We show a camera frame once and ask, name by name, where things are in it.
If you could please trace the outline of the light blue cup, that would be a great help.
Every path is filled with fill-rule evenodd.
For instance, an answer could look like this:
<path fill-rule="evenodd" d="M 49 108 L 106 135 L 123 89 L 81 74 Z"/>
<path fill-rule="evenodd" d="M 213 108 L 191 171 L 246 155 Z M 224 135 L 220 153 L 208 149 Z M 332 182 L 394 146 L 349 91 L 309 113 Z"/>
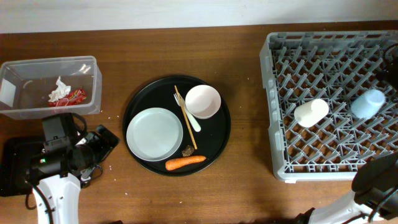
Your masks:
<path fill-rule="evenodd" d="M 382 91 L 370 89 L 352 102 L 351 112 L 358 119 L 370 119 L 385 102 L 386 96 Z"/>

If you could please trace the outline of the white tissue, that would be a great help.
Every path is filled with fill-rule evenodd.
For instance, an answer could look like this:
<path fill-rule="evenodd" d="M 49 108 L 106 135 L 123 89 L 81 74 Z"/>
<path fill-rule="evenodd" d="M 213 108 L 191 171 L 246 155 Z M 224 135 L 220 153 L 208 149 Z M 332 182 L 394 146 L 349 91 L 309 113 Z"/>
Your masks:
<path fill-rule="evenodd" d="M 64 84 L 64 82 L 61 81 L 61 77 L 58 77 L 55 84 L 57 85 L 57 88 L 49 94 L 49 103 L 54 103 L 64 98 L 71 91 L 71 86 Z"/>

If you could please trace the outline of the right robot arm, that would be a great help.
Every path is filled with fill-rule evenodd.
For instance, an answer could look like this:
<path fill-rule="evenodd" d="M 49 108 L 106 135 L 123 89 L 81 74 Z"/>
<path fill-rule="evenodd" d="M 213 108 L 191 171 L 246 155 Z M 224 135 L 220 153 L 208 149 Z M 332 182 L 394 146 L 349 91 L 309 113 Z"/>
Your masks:
<path fill-rule="evenodd" d="M 388 46 L 382 55 L 386 66 L 376 75 L 378 80 L 387 81 L 397 87 L 397 56 L 388 61 L 386 54 L 397 43 Z M 386 98 L 376 90 L 363 93 L 351 105 L 355 118 L 370 118 L 376 114 Z M 397 217 L 397 152 L 382 156 L 362 166 L 351 184 L 351 191 L 333 204 L 323 208 L 311 208 L 297 215 L 291 223 L 372 223 L 376 218 L 391 220 Z"/>

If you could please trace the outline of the pale grey plate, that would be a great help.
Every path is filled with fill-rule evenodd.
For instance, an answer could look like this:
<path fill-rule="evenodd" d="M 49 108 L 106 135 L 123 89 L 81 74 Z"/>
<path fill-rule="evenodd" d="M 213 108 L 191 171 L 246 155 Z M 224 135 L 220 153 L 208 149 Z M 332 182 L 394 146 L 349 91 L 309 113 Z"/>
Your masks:
<path fill-rule="evenodd" d="M 127 146 L 133 155 L 144 161 L 157 162 L 170 157 L 182 140 L 181 121 L 164 108 L 143 110 L 127 126 Z"/>

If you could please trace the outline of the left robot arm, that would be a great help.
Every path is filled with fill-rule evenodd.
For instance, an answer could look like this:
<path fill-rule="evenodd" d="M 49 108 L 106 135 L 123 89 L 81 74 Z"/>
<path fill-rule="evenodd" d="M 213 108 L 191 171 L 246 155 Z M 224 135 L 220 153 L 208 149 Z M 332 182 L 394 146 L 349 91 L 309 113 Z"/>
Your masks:
<path fill-rule="evenodd" d="M 119 144 L 119 138 L 99 125 L 89 132 L 76 113 L 62 113 L 42 120 L 42 151 L 30 160 L 25 182 L 32 187 L 39 223 L 78 223 L 81 189 L 94 180 L 95 171 Z"/>

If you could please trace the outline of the red snack wrapper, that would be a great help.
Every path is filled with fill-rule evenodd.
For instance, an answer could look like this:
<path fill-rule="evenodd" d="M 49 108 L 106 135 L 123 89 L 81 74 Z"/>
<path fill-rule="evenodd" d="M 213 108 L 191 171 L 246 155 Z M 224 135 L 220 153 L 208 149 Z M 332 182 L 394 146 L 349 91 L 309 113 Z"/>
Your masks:
<path fill-rule="evenodd" d="M 60 106 L 73 106 L 79 105 L 86 99 L 86 93 L 84 89 L 80 88 L 71 93 L 69 93 L 64 98 L 61 98 L 55 102 L 49 102 L 50 107 L 60 107 Z"/>

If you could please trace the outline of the white cup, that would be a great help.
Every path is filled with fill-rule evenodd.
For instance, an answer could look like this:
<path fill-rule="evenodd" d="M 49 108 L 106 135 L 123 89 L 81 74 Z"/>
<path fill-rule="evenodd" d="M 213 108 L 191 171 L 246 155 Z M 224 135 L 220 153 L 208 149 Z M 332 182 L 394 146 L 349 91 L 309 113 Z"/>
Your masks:
<path fill-rule="evenodd" d="M 297 107 L 294 118 L 304 128 L 310 128 L 323 119 L 329 112 L 329 106 L 325 100 L 314 99 Z"/>

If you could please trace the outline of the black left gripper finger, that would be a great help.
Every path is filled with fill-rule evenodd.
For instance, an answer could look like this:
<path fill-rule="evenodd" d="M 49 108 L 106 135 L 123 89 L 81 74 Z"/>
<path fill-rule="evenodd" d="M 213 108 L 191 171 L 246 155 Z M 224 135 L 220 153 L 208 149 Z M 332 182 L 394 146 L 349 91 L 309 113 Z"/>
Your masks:
<path fill-rule="evenodd" d="M 102 124 L 96 128 L 99 136 L 99 154 L 107 156 L 119 144 L 120 139 Z"/>
<path fill-rule="evenodd" d="M 97 164 L 94 167 L 87 168 L 81 171 L 80 175 L 80 186 L 81 188 L 87 188 L 91 182 L 101 177 L 103 174 L 103 168 Z"/>

